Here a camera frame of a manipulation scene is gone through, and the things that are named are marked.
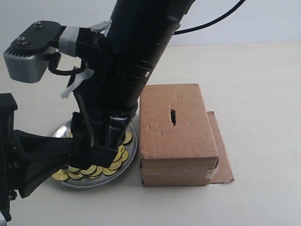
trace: silver tray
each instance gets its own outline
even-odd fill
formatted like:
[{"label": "silver tray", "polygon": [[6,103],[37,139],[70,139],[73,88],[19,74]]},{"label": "silver tray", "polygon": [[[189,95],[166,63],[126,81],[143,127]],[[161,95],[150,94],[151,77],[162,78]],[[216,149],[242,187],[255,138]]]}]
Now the silver tray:
[{"label": "silver tray", "polygon": [[[71,121],[65,123],[60,129],[57,130],[57,132],[53,135],[53,137],[59,137],[59,138],[66,137],[66,131],[70,129],[70,125],[71,125]],[[58,181],[58,183],[61,183],[64,186],[87,189],[87,188],[92,188],[95,186],[107,184],[112,180],[114,180],[115,178],[117,178],[118,176],[120,176],[133,161],[138,148],[137,134],[132,124],[128,126],[127,131],[132,134],[132,141],[130,142],[130,144],[125,146],[128,152],[128,159],[124,163],[122,163],[121,167],[118,169],[118,171],[115,174],[111,176],[106,176],[104,174],[101,174],[100,177],[94,180],[83,177],[80,180],[68,179],[66,181]]]}]

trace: pile of gold coins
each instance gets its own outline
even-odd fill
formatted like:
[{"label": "pile of gold coins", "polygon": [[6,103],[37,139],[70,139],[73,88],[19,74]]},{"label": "pile of gold coins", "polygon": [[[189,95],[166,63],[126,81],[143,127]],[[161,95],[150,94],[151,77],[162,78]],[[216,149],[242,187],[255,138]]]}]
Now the pile of gold coins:
[{"label": "pile of gold coins", "polygon": [[[67,130],[66,135],[67,138],[72,138],[72,133],[70,130]],[[125,145],[128,145],[132,140],[132,134],[130,132],[126,132],[126,139],[122,145],[118,148],[118,153],[109,168],[104,168],[101,166],[92,165],[89,169],[83,170],[68,166],[66,169],[61,169],[55,174],[52,175],[52,178],[57,181],[66,181],[68,179],[71,180],[79,180],[83,177],[87,177],[91,180],[100,177],[102,174],[106,176],[111,176],[115,174],[123,162],[128,159],[128,152],[126,150]]]}]

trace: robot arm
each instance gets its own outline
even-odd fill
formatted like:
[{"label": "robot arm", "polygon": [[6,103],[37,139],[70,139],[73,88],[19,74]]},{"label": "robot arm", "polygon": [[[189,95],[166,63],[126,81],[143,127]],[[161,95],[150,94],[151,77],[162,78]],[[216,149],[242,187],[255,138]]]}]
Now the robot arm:
[{"label": "robot arm", "polygon": [[[15,190],[29,196],[66,164],[110,166],[138,97],[193,2],[118,0],[109,23],[79,28],[40,21],[11,43],[4,58],[14,80],[38,82],[47,68],[69,75],[68,87],[80,76],[89,78],[72,89],[79,106],[71,121],[73,139],[13,130],[17,105],[11,94],[0,95],[0,210],[6,221]],[[57,70],[59,52],[81,58],[81,67]]]}]

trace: cardboard box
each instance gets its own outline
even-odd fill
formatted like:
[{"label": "cardboard box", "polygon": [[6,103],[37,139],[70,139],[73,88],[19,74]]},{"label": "cardboard box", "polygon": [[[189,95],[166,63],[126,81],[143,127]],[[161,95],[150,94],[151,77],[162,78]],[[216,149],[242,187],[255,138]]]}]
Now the cardboard box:
[{"label": "cardboard box", "polygon": [[140,120],[140,168],[145,186],[233,180],[214,113],[208,117],[198,84],[146,86],[140,99]]}]

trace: white wall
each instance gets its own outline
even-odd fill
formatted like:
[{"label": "white wall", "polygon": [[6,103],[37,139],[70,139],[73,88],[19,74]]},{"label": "white wall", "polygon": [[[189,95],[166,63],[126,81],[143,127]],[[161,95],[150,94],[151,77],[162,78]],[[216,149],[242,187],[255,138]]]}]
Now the white wall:
[{"label": "white wall", "polygon": [[[238,0],[196,0],[182,21],[183,28],[204,24],[233,7]],[[1,0],[0,51],[32,22],[53,20],[89,26],[108,20],[115,0]],[[204,45],[301,40],[301,0],[246,0],[224,21],[173,37],[171,45]]]}]

